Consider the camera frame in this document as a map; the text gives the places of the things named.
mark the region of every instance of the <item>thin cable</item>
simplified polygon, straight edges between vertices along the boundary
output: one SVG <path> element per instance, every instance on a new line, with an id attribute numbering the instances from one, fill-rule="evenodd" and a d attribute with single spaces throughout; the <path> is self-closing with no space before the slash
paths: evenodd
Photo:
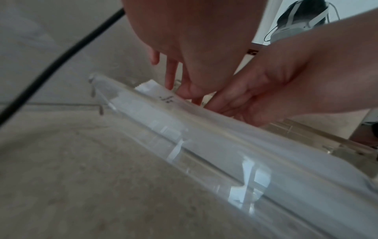
<path id="1" fill-rule="evenodd" d="M 124 9 L 118 10 L 113 16 L 102 23 L 89 35 L 84 37 L 63 55 L 48 66 L 9 106 L 0 114 L 0 127 L 4 125 L 72 56 L 103 34 L 109 27 L 125 15 Z"/>
<path id="2" fill-rule="evenodd" d="M 329 2 L 329 4 L 334 8 L 335 12 L 336 12 L 336 15 L 337 15 L 337 18 L 339 19 L 340 21 L 340 16 L 339 16 L 339 12 L 337 11 L 337 8 L 335 5 L 333 5 L 332 3 Z"/>
<path id="3" fill-rule="evenodd" d="M 272 30 L 270 30 L 270 32 L 268 32 L 268 34 L 265 35 L 265 37 L 264 37 L 264 42 L 268 42 L 268 41 L 270 41 L 270 39 L 269 39 L 269 40 L 266 40 L 266 37 L 269 35 L 269 33 L 271 33 L 274 29 L 276 29 L 276 27 L 278 27 L 278 25 L 275 26 Z"/>

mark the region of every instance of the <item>clear plastic tube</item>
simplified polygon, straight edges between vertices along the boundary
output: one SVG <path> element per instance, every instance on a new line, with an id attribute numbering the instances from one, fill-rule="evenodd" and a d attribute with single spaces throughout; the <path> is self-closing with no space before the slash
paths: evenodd
<path id="1" fill-rule="evenodd" d="M 250 215 L 264 235 L 378 235 L 376 185 L 347 162 L 197 107 L 154 81 L 138 92 L 100 75 L 91 82 L 118 130 Z"/>

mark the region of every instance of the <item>white strap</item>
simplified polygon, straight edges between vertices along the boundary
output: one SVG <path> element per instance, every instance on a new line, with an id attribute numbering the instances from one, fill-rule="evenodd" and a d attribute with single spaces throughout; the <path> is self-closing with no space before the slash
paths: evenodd
<path id="1" fill-rule="evenodd" d="M 290 14 L 289 14 L 289 17 L 287 19 L 287 23 L 286 23 L 286 26 L 290 26 L 291 24 L 293 24 L 293 20 L 294 20 L 294 15 L 295 13 L 298 11 L 298 8 L 300 6 L 300 4 L 302 3 L 302 1 L 297 1 L 296 4 L 294 5 L 293 9 L 291 10 Z"/>
<path id="2" fill-rule="evenodd" d="M 308 26 L 313 28 L 316 24 L 318 24 L 323 18 L 327 17 L 329 11 L 329 3 L 326 3 L 327 8 L 319 15 L 317 15 L 314 19 L 308 22 Z"/>

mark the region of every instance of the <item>beige surface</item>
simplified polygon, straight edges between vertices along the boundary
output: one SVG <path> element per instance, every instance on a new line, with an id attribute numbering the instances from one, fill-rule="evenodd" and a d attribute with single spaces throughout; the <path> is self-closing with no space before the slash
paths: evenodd
<path id="1" fill-rule="evenodd" d="M 260 238 L 97 111 L 18 114 L 0 130 L 0 188 L 0 238 Z"/>

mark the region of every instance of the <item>person's right hand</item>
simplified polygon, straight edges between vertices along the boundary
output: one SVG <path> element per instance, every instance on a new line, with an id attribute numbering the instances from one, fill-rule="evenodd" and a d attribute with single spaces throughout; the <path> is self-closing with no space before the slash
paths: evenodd
<path id="1" fill-rule="evenodd" d="M 261 126 L 378 106 L 378 9 L 267 46 L 205 108 Z"/>

